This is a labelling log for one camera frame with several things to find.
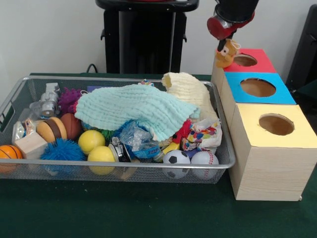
wooden block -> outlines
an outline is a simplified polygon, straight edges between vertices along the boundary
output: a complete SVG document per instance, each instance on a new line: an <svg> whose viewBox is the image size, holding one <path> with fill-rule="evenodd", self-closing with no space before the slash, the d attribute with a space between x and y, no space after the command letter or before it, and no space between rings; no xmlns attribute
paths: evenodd
<svg viewBox="0 0 317 238"><path fill-rule="evenodd" d="M36 132L19 139L15 142L15 146L20 149L24 159L39 160L44 153L48 143Z"/></svg>
<svg viewBox="0 0 317 238"><path fill-rule="evenodd" d="M236 103L296 104L277 73L225 75L220 99L229 129Z"/></svg>
<svg viewBox="0 0 317 238"><path fill-rule="evenodd" d="M300 199L317 163L317 136L299 106L237 104L230 133L237 200Z"/></svg>
<svg viewBox="0 0 317 238"><path fill-rule="evenodd" d="M213 61L211 81L221 94L225 72L256 72L256 73L276 73L271 61L262 49L240 49L240 54L236 55L231 66L223 69L216 65L216 58Z"/></svg>

basketball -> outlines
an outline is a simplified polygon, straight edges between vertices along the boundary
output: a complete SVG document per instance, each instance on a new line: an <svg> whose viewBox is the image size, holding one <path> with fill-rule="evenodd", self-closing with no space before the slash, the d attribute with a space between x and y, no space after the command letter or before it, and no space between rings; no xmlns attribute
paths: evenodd
<svg viewBox="0 0 317 238"><path fill-rule="evenodd" d="M0 146L0 159L23 159L21 151L13 145ZM0 173L8 174L17 168L17 164L0 164Z"/></svg>
<svg viewBox="0 0 317 238"><path fill-rule="evenodd" d="M63 122L66 128L67 139L76 140L82 132L80 120L77 119L72 113L66 113L61 117L60 120Z"/></svg>
<svg viewBox="0 0 317 238"><path fill-rule="evenodd" d="M21 151L13 145L0 146L1 159L22 159Z"/></svg>

white wall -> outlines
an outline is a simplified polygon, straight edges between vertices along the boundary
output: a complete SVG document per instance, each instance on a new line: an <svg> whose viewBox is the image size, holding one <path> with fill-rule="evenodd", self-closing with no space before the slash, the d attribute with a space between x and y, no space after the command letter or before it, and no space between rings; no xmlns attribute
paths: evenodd
<svg viewBox="0 0 317 238"><path fill-rule="evenodd" d="M201 0L189 12L188 43L181 70L210 74L217 41L206 22L215 1ZM253 22L234 39L245 48L263 48L285 80L305 18L315 0L260 0ZM30 72L83 72L95 63L106 67L103 10L93 0L0 1L0 102Z"/></svg>

circular hole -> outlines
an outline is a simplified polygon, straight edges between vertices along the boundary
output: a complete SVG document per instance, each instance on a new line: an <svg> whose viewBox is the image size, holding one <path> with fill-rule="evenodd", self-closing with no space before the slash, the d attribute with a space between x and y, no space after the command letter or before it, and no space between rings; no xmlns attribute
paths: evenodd
<svg viewBox="0 0 317 238"><path fill-rule="evenodd" d="M260 78L247 78L240 85L247 94L259 98L270 97L276 93L276 88L273 84Z"/></svg>
<svg viewBox="0 0 317 238"><path fill-rule="evenodd" d="M266 114L259 120L260 126L274 135L288 135L294 131L293 122L279 114Z"/></svg>
<svg viewBox="0 0 317 238"><path fill-rule="evenodd" d="M244 67L250 67L250 66L254 66L258 63L258 61L250 56L250 55L246 55L246 54L238 54L234 57L233 61L240 65L240 66L244 66Z"/></svg>

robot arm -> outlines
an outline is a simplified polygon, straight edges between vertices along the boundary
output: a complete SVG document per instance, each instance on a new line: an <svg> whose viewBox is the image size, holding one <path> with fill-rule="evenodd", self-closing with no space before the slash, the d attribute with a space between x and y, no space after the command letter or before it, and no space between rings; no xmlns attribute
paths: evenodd
<svg viewBox="0 0 317 238"><path fill-rule="evenodd" d="M220 42L218 51L225 45L226 39L232 39L238 28L244 27L254 18L254 11L259 0L216 0L214 16L207 26L209 32Z"/></svg>

